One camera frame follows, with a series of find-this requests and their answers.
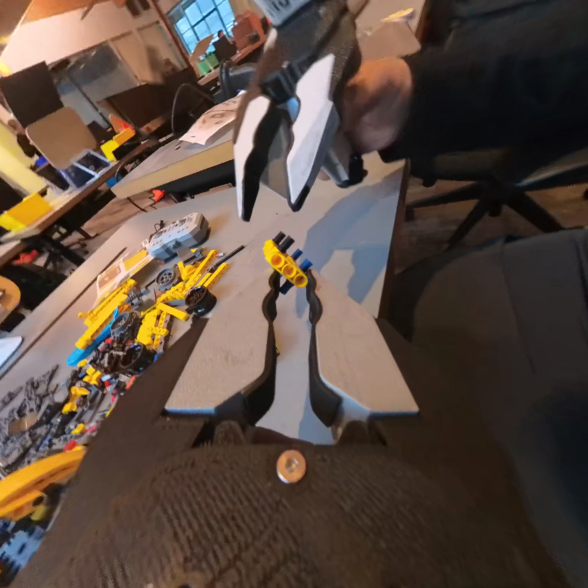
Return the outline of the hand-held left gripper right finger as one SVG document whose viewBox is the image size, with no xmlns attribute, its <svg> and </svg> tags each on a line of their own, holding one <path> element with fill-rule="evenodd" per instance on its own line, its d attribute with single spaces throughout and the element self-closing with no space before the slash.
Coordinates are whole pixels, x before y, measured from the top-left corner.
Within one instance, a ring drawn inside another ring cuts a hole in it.
<svg viewBox="0 0 588 588">
<path fill-rule="evenodd" d="M 307 272 L 309 397 L 328 428 L 413 416 L 419 407 L 375 320 L 314 270 Z"/>
</svg>

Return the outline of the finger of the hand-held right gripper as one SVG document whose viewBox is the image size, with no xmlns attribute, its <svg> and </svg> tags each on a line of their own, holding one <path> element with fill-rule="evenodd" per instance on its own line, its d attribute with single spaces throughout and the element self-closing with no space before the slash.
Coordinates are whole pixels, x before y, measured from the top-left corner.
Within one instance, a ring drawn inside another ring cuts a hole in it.
<svg viewBox="0 0 588 588">
<path fill-rule="evenodd" d="M 239 217 L 249 222 L 278 129 L 275 104 L 265 95 L 243 93 L 233 137 L 233 163 Z"/>
<path fill-rule="evenodd" d="M 301 209 L 324 159 L 324 139 L 332 136 L 336 111 L 331 97 L 335 56 L 326 54 L 308 68 L 295 86 L 298 115 L 292 123 L 292 144 L 286 156 L 288 203 Z"/>
</svg>

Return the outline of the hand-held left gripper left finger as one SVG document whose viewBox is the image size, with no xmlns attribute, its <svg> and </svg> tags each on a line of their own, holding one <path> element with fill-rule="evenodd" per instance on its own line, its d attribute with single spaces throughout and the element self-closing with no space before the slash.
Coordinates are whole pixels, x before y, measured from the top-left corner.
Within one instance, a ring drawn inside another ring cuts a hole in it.
<svg viewBox="0 0 588 588">
<path fill-rule="evenodd" d="M 264 271 L 212 313 L 165 411 L 254 425 L 275 397 L 277 272 Z"/>
</svg>

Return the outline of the yellow toy panel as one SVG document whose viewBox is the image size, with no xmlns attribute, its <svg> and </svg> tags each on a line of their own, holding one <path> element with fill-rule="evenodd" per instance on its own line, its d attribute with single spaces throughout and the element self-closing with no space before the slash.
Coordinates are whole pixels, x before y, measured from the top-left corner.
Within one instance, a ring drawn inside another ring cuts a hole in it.
<svg viewBox="0 0 588 588">
<path fill-rule="evenodd" d="M 289 248 L 295 240 L 280 231 L 272 239 L 268 239 L 263 246 L 263 256 L 269 266 L 283 277 L 284 282 L 279 287 L 279 293 L 286 295 L 293 288 L 303 289 L 308 284 L 307 271 L 312 267 L 312 262 L 304 259 L 298 263 L 303 254 L 301 249 L 295 249 L 292 254 Z"/>
</svg>

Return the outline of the person's right forearm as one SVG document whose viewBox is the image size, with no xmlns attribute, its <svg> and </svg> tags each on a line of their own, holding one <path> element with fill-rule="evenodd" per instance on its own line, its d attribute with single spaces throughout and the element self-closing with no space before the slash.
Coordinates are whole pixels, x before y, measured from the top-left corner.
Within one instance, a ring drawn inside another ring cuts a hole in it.
<svg viewBox="0 0 588 588">
<path fill-rule="evenodd" d="M 385 162 L 492 148 L 587 147 L 587 1 L 428 1 Z"/>
</svg>

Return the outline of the neighbouring grey desk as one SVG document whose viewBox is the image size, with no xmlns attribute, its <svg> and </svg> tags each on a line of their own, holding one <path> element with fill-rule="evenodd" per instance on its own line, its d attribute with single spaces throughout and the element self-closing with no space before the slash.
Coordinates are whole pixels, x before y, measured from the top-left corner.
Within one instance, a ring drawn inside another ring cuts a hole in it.
<svg viewBox="0 0 588 588">
<path fill-rule="evenodd" d="M 229 130 L 209 145 L 175 139 L 161 146 L 112 188 L 119 199 L 161 189 L 198 194 L 234 179 L 233 140 Z"/>
</svg>

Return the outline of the person's right hand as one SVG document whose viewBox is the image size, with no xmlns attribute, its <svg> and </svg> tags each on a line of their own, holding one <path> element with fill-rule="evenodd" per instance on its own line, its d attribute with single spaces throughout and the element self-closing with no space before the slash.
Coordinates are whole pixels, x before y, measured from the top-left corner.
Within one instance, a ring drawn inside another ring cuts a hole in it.
<svg viewBox="0 0 588 588">
<path fill-rule="evenodd" d="M 354 152 L 381 151 L 400 135 L 413 93 L 412 74 L 402 58 L 365 61 L 342 94 L 341 121 Z"/>
</svg>

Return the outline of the white printed paper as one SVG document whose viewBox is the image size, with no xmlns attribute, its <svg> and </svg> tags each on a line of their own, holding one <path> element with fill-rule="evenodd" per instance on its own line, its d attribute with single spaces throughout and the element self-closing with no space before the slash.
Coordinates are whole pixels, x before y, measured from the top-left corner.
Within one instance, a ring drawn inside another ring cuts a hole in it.
<svg viewBox="0 0 588 588">
<path fill-rule="evenodd" d="M 246 91 L 240 91 L 237 96 L 211 107 L 198 118 L 185 134 L 179 137 L 179 140 L 202 146 L 211 143 L 234 124 L 238 108 L 246 94 Z"/>
</svg>

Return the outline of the black toy wheel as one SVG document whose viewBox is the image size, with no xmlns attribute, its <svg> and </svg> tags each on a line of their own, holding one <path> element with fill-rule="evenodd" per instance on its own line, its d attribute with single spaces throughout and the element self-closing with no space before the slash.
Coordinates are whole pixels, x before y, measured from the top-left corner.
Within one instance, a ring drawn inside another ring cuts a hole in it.
<svg viewBox="0 0 588 588">
<path fill-rule="evenodd" d="M 119 370 L 127 375 L 138 375 L 156 359 L 156 351 L 141 342 L 130 345 L 121 356 Z"/>
<path fill-rule="evenodd" d="M 186 312 L 198 317 L 207 315 L 217 305 L 216 296 L 203 285 L 195 286 L 185 295 Z"/>
</svg>

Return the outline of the large paned window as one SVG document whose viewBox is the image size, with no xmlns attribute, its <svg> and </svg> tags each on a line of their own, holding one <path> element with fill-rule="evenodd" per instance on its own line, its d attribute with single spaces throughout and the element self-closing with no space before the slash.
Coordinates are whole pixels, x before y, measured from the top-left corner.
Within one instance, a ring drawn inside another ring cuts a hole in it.
<svg viewBox="0 0 588 588">
<path fill-rule="evenodd" d="M 222 31 L 228 38 L 236 18 L 229 1 L 180 1 L 166 12 L 168 21 L 192 54 L 201 40 L 212 36 L 206 52 L 214 51 L 213 43 Z"/>
</svg>

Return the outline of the grey toy battery box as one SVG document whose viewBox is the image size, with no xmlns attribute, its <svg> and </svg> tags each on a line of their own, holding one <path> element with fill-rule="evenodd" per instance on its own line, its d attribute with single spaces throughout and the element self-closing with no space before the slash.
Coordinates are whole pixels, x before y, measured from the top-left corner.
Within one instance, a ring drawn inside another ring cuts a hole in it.
<svg viewBox="0 0 588 588">
<path fill-rule="evenodd" d="M 207 239 L 209 222 L 199 212 L 164 226 L 142 242 L 142 248 L 158 261 L 168 261 L 185 249 L 195 249 Z"/>
</svg>

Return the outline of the yellow storage bin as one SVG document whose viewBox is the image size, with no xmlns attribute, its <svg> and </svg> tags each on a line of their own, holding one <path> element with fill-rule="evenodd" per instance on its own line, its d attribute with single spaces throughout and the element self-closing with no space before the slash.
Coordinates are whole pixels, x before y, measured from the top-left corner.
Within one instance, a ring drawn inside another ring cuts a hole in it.
<svg viewBox="0 0 588 588">
<path fill-rule="evenodd" d="M 106 160 L 110 163 L 116 162 L 117 156 L 114 152 L 128 143 L 136 136 L 136 130 L 132 127 L 125 127 L 119 133 L 115 134 L 111 139 L 105 141 L 100 145 L 100 150 Z"/>
<path fill-rule="evenodd" d="M 52 211 L 52 205 L 43 196 L 33 193 L 1 214 L 1 227 L 9 232 L 19 232 Z"/>
</svg>

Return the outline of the pile of loose toy bricks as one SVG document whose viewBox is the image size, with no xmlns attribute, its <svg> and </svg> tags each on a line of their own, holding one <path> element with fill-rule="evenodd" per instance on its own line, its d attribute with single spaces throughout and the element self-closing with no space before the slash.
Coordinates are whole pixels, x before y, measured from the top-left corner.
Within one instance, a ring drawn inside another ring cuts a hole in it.
<svg viewBox="0 0 588 588">
<path fill-rule="evenodd" d="M 176 323 L 194 325 L 206 317 L 186 312 L 187 291 L 200 285 L 211 291 L 228 271 L 229 260 L 244 248 L 239 245 L 230 253 L 205 247 L 191 249 L 192 255 L 184 261 L 163 268 L 176 266 L 182 278 L 181 283 L 165 292 L 155 287 L 156 278 L 147 283 L 139 279 L 139 274 L 154 259 L 132 276 L 136 286 L 127 298 L 128 311 L 135 311 L 141 317 L 134 340 L 118 342 L 109 337 L 85 360 L 75 367 L 68 366 L 71 371 L 62 382 L 55 380 L 61 369 L 56 364 L 6 393 L 1 399 L 1 478 L 50 453 L 63 451 L 71 442 L 91 434 L 97 422 L 109 414 L 112 405 L 138 376 L 119 370 L 125 350 L 141 342 L 156 351 L 154 361 L 161 357 Z"/>
</svg>

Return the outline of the printed paper sheet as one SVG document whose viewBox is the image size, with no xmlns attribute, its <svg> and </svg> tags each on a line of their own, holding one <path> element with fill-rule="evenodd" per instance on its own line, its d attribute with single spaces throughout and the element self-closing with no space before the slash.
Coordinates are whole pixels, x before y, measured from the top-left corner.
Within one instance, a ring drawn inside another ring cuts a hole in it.
<svg viewBox="0 0 588 588">
<path fill-rule="evenodd" d="M 97 276 L 97 298 L 103 299 L 117 290 L 127 279 L 132 278 L 153 261 L 155 257 L 146 249 L 126 254 L 113 262 Z"/>
</svg>

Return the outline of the blue curved toy panel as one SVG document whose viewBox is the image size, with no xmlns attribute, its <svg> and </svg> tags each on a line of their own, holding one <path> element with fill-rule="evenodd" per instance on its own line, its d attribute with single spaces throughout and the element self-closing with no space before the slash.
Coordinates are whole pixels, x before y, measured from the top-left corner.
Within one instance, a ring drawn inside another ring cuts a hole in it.
<svg viewBox="0 0 588 588">
<path fill-rule="evenodd" d="M 67 358 L 66 365 L 75 367 L 80 361 L 85 360 L 87 357 L 92 355 L 98 347 L 105 342 L 111 336 L 111 327 L 116 318 L 118 318 L 119 312 L 114 313 L 114 318 L 106 325 L 106 327 L 97 335 L 93 342 L 91 342 L 87 348 L 79 349 L 76 348 L 70 356 Z"/>
</svg>

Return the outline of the tan square panel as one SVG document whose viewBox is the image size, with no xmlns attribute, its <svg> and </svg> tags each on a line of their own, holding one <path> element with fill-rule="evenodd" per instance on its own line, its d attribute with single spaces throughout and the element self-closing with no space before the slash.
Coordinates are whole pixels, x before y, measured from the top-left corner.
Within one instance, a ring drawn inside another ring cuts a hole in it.
<svg viewBox="0 0 588 588">
<path fill-rule="evenodd" d="M 99 147 L 77 111 L 62 107 L 25 128 L 25 135 L 51 166 L 66 170 Z"/>
</svg>

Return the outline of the long work table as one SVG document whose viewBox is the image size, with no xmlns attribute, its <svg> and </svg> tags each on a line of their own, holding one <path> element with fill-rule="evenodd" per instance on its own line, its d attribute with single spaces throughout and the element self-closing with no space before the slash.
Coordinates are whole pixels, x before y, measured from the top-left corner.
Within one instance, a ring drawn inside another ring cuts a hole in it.
<svg viewBox="0 0 588 588">
<path fill-rule="evenodd" d="M 78 254 L 74 254 L 68 250 L 61 243 L 57 243 L 46 235 L 46 231 L 58 220 L 60 220 L 67 212 L 69 212 L 78 203 L 90 197 L 96 190 L 104 186 L 107 180 L 114 177 L 117 171 L 133 158 L 140 155 L 147 149 L 158 146 L 159 140 L 156 138 L 149 138 L 144 140 L 135 149 L 126 154 L 120 161 L 113 163 L 104 169 L 99 175 L 87 182 L 83 187 L 71 190 L 59 196 L 51 202 L 51 210 L 44 216 L 36 219 L 33 224 L 16 232 L 9 232 L 1 236 L 1 267 L 11 263 L 30 243 L 36 238 L 40 238 L 43 243 L 48 243 L 56 251 L 61 253 L 68 261 L 73 263 L 76 267 L 84 263 L 84 259 Z"/>
</svg>

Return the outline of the white instruction manual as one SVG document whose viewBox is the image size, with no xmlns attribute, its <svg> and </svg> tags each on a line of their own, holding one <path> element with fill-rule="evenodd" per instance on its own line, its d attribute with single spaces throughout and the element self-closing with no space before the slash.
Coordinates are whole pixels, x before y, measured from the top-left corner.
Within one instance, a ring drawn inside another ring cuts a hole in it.
<svg viewBox="0 0 588 588">
<path fill-rule="evenodd" d="M 1 337 L 1 357 L 0 365 L 1 368 L 10 360 L 10 358 L 16 353 L 23 342 L 21 336 L 6 336 Z"/>
</svg>

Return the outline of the black monitor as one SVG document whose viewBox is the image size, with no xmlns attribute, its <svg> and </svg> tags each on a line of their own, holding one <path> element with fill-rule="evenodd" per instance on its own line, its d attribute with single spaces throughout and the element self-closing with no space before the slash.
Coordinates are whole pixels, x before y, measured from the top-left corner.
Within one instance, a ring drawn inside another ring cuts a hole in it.
<svg viewBox="0 0 588 588">
<path fill-rule="evenodd" d="M 1 93 L 24 128 L 63 108 L 46 62 L 2 77 Z"/>
</svg>

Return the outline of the partly built yellow toy vehicle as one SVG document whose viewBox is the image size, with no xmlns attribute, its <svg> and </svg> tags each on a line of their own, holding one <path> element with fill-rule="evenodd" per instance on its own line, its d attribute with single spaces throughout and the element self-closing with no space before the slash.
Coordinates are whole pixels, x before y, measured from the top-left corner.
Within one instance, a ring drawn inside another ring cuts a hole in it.
<svg viewBox="0 0 588 588">
<path fill-rule="evenodd" d="M 1 585 L 7 586 L 30 561 L 86 453 L 69 450 L 40 459 L 1 480 Z"/>
</svg>

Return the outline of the yellow beam frame assembly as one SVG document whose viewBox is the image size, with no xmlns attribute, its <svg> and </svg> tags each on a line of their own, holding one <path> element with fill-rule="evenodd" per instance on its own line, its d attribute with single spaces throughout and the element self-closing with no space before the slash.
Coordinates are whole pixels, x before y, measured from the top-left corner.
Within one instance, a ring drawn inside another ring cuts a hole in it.
<svg viewBox="0 0 588 588">
<path fill-rule="evenodd" d="M 77 317 L 84 320 L 85 331 L 79 337 L 75 346 L 79 350 L 85 350 L 108 323 L 114 319 L 114 312 L 124 313 L 130 309 L 127 298 L 131 290 L 136 286 L 136 281 L 127 279 L 119 288 L 108 295 L 100 304 L 88 312 L 79 312 Z"/>
</svg>

